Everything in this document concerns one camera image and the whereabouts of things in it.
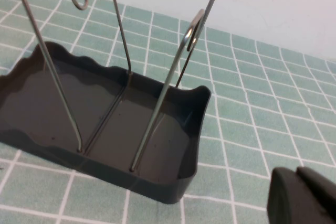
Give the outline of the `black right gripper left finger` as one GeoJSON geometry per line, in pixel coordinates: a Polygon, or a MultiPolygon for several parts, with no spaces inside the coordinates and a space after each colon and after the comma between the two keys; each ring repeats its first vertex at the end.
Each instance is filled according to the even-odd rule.
{"type": "Polygon", "coordinates": [[[292,170],[273,169],[267,215],[270,223],[326,223],[326,210],[292,170]]]}

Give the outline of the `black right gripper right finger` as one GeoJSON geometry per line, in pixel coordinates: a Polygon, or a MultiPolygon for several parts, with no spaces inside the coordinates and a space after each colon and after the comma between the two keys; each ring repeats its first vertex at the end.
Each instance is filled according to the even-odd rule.
{"type": "Polygon", "coordinates": [[[309,167],[298,167],[296,173],[335,223],[335,183],[309,167]]]}

